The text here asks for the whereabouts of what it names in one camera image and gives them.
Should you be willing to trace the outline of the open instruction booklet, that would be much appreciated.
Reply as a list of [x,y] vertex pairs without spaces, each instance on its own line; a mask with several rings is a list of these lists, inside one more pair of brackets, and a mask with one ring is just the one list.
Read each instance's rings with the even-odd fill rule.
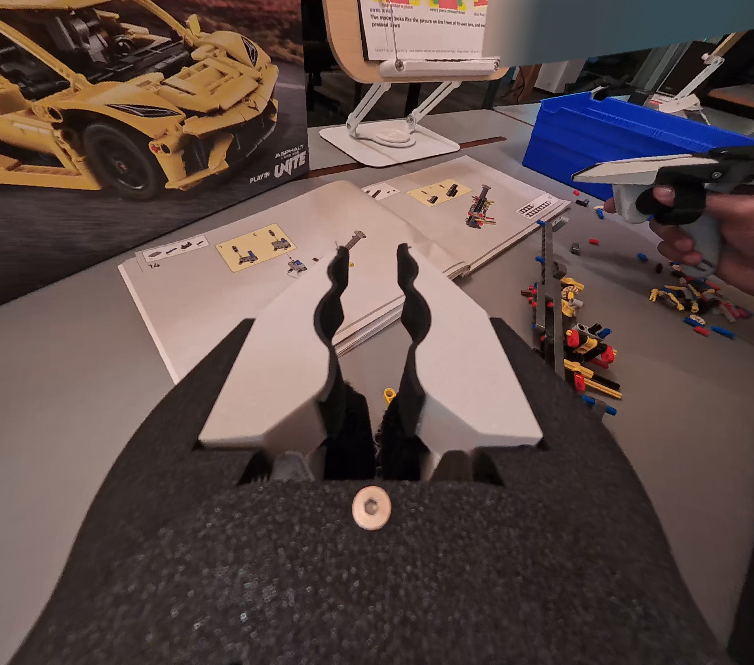
[[397,320],[396,251],[448,278],[476,271],[570,203],[469,156],[360,189],[335,181],[229,225],[154,245],[119,271],[174,383],[240,321],[350,253],[338,355]]

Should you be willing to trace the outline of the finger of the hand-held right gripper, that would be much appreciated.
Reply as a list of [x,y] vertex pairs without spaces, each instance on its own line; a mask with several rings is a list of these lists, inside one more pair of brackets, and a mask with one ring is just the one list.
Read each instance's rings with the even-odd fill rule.
[[571,176],[573,182],[601,182],[610,185],[651,185],[661,170],[670,176],[686,174],[704,182],[720,182],[721,166],[709,156],[674,154],[658,157],[631,158],[596,163]]

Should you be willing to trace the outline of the white metal stand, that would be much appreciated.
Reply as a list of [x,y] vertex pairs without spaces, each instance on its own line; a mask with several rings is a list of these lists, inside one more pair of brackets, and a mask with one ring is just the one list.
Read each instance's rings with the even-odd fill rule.
[[746,31],[738,31],[726,36],[714,49],[701,55],[703,67],[678,93],[670,95],[657,91],[646,101],[645,106],[665,114],[677,114],[687,110],[700,111],[701,105],[695,94],[696,89],[722,66],[727,52],[746,33]]

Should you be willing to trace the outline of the person's right hand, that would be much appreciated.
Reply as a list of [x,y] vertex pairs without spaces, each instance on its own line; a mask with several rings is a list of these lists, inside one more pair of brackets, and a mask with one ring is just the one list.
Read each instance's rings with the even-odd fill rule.
[[[752,186],[739,186],[729,194],[708,193],[704,213],[720,226],[722,246],[716,275],[735,289],[753,295]],[[649,227],[661,238],[658,252],[671,262],[691,267],[702,260],[694,239],[680,227],[662,225],[655,219]]]

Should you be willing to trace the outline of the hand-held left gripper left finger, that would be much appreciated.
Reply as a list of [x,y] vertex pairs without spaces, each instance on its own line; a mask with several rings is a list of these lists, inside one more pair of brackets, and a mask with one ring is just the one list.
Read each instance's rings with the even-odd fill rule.
[[312,452],[340,434],[347,393],[333,337],[348,273],[349,253],[335,253],[253,321],[199,435],[203,446]]

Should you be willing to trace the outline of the pile of small lego pieces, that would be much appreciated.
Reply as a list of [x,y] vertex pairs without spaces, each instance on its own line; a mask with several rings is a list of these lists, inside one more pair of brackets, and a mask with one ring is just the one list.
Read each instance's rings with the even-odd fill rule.
[[656,276],[666,277],[669,282],[652,287],[648,301],[674,312],[695,334],[736,340],[734,327],[752,321],[753,312],[749,307],[734,301],[720,283],[710,278],[692,277],[677,262],[664,265],[664,272]]

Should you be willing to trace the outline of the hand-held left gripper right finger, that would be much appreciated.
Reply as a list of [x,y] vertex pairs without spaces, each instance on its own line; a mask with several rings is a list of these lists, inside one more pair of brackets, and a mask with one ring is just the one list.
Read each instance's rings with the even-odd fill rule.
[[410,336],[397,413],[430,452],[537,445],[542,429],[492,318],[407,244],[397,247]]

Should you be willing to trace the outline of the blue plastic bin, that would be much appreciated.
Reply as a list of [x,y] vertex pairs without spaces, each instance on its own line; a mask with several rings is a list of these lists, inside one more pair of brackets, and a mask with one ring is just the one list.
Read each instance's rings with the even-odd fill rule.
[[573,174],[596,163],[752,144],[735,132],[578,93],[541,101],[523,166],[570,185]]

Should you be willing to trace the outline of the yellow car lego box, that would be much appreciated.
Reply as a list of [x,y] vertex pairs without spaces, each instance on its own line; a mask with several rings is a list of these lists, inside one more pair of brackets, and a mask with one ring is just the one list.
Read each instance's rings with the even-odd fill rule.
[[2,303],[303,177],[300,0],[2,0]]

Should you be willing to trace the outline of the grey lego beam assembly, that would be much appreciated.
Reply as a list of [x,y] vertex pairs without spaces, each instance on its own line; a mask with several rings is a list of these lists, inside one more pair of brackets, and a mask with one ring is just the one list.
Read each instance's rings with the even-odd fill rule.
[[563,215],[537,220],[541,228],[541,251],[535,257],[539,279],[521,293],[532,312],[534,351],[600,418],[615,417],[615,402],[623,396],[620,384],[605,376],[617,358],[608,343],[611,331],[598,323],[579,322],[585,286],[570,277],[554,255],[554,234],[567,222]]

